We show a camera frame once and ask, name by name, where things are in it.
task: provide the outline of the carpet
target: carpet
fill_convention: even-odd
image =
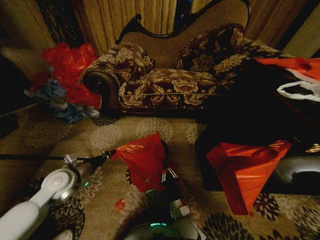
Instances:
[[[190,218],[209,239],[320,239],[317,196],[261,193],[252,215],[238,216],[232,214],[223,192],[205,191],[194,143],[206,125],[195,119],[99,116],[65,124],[41,105],[16,114],[20,128],[0,140],[0,154],[94,157],[158,130],[180,177],[177,184],[190,207]],[[0,216],[37,192],[43,178],[63,164],[61,160],[0,160]],[[115,203],[120,199],[125,206],[118,209]],[[33,239],[52,239],[64,230],[71,230],[73,239],[123,239],[134,224],[162,218],[167,207],[163,192],[139,192],[125,163],[111,160],[67,203],[50,203],[50,213]]]

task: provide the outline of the sofa seat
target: sofa seat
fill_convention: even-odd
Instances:
[[[126,81],[119,88],[123,109],[204,109],[222,92],[221,84],[208,72],[153,69],[138,81]]]

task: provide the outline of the floral upholstery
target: floral upholstery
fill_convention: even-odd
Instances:
[[[137,81],[150,72],[154,66],[155,61],[146,55],[140,46],[123,42],[120,45],[114,68],[125,81]]]
[[[208,72],[153,69],[135,83],[124,82],[119,102],[127,108],[203,109],[220,84]]]
[[[181,49],[174,69],[208,72],[225,57],[233,55],[244,38],[244,28],[230,23],[199,34]]]
[[[227,89],[234,84],[234,77],[241,71],[243,60],[259,58],[290,58],[292,56],[265,45],[260,41],[243,39],[233,55],[213,66],[209,72]]]
[[[152,69],[154,69],[154,67],[156,65],[156,60],[154,60],[153,58],[151,58],[147,55],[145,55],[142,58],[142,61],[143,61],[143,65],[144,65],[146,73],[149,73]]]
[[[227,24],[200,34],[177,56],[174,69],[153,69],[155,60],[138,45],[111,48],[81,75],[111,75],[119,87],[122,109],[203,109],[210,99],[230,89],[242,61],[291,57],[259,41],[243,38],[239,24]]]
[[[182,48],[173,68],[209,72],[229,89],[243,60],[290,57],[260,41],[244,39],[243,33],[241,25],[229,23],[199,34]]]

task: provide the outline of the throw pillow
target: throw pillow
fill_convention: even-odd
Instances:
[[[156,60],[154,60],[153,58],[145,55],[143,58],[143,65],[145,68],[145,72],[148,74],[152,69],[155,68],[156,65]]]
[[[138,45],[122,42],[114,68],[125,81],[137,81],[146,74],[145,51]]]
[[[241,24],[229,23],[199,34],[182,47],[173,68],[208,72],[236,52],[243,40],[244,31]]]

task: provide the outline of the sofa backrest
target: sofa backrest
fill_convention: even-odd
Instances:
[[[189,14],[184,29],[167,35],[148,32],[137,20],[137,15],[123,29],[117,42],[138,44],[156,60],[155,68],[168,69],[181,48],[200,33],[229,23],[241,24],[245,28],[249,14],[248,0],[213,0],[199,12]]]

